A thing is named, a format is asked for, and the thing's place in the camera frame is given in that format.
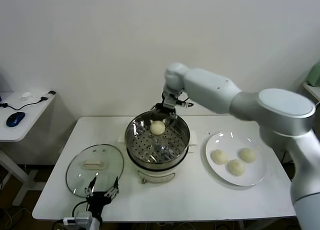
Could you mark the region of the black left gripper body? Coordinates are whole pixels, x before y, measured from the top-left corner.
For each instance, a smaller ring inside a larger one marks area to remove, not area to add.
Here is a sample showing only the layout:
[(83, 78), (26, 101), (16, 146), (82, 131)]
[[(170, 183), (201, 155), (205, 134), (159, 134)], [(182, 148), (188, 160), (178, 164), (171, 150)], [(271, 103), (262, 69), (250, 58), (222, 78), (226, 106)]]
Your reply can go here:
[(109, 205), (112, 201), (112, 197), (107, 192), (96, 191), (90, 193), (86, 197), (86, 201), (89, 205), (88, 211), (92, 214), (101, 214), (105, 205)]

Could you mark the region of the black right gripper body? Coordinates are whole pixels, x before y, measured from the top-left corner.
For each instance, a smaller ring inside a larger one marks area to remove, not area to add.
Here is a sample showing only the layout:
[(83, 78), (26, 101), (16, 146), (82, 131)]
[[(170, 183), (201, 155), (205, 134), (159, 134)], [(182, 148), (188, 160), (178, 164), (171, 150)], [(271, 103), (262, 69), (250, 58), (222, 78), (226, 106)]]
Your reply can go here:
[(176, 109), (175, 108), (168, 108), (163, 105), (163, 103), (158, 103), (157, 104), (157, 110), (166, 115), (175, 115), (176, 114)]

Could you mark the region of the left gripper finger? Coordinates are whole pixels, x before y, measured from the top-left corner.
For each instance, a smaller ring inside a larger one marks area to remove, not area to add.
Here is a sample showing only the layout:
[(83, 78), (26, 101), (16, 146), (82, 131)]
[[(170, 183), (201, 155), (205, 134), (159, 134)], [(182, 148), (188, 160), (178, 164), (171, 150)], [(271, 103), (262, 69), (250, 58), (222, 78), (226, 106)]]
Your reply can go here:
[(116, 177), (113, 183), (113, 186), (108, 191), (106, 191), (104, 196), (109, 199), (114, 199), (118, 194), (119, 194), (119, 178)]
[(97, 176), (95, 176), (95, 177), (90, 181), (90, 183), (88, 184), (88, 186), (84, 188), (85, 198), (86, 198), (86, 199), (93, 196), (96, 181), (97, 181)]

